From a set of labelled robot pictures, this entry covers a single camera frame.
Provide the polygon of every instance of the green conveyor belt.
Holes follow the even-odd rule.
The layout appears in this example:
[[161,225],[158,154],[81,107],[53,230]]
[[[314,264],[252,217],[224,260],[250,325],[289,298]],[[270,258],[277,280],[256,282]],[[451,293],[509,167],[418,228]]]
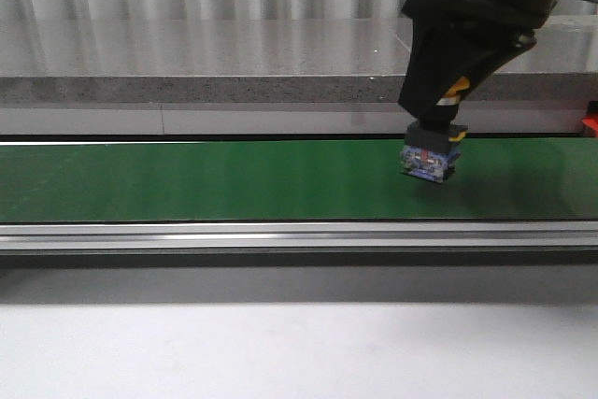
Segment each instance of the green conveyor belt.
[[465,139],[444,185],[399,140],[0,147],[0,221],[598,219],[598,139]]

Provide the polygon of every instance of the blue object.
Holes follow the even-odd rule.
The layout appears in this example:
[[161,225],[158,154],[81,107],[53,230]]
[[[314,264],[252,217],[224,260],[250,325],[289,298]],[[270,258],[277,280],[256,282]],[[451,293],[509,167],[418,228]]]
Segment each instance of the blue object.
[[455,161],[461,156],[461,152],[455,148],[449,154],[441,154],[405,145],[400,156],[403,173],[442,183],[455,171]]

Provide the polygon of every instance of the gray countertop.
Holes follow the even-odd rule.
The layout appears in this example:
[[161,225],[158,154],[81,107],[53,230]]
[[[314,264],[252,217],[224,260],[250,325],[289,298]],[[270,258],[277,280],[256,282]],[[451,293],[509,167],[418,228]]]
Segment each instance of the gray countertop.
[[[555,17],[472,99],[598,97],[598,17]],[[409,20],[1,21],[4,105],[393,103]]]

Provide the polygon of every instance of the white floor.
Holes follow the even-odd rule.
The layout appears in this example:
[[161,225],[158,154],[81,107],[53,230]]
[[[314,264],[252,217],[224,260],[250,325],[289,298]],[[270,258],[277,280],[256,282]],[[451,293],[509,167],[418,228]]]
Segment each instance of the white floor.
[[[378,275],[376,269],[314,270],[0,272],[0,397],[598,394],[598,302],[595,291],[576,294],[594,285],[594,268],[470,268],[469,277],[466,268],[416,269],[415,275],[398,268]],[[329,277],[342,280],[326,282]],[[372,288],[362,288],[378,289],[372,297],[379,299],[394,278],[397,291],[408,291],[416,278],[430,280],[427,292],[409,291],[406,298],[434,297],[454,283],[453,297],[466,298],[458,290],[477,286],[481,293],[470,297],[493,299],[297,303],[280,293],[285,302],[252,303],[255,296],[240,291],[253,283],[259,295],[276,300],[275,290],[284,290],[287,279],[295,290],[291,297],[312,301],[328,294],[347,301],[367,296],[358,287],[370,279]],[[319,287],[312,292],[313,284]],[[188,289],[207,292],[181,291]],[[551,304],[546,290],[560,304]],[[342,297],[341,291],[350,292]],[[526,292],[538,304],[513,304]],[[151,304],[151,298],[164,304]]]

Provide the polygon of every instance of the aluminum rail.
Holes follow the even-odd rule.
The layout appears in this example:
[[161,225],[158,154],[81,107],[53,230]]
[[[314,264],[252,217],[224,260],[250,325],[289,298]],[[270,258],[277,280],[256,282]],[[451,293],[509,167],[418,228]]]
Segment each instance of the aluminum rail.
[[1,225],[0,256],[598,250],[598,221]]

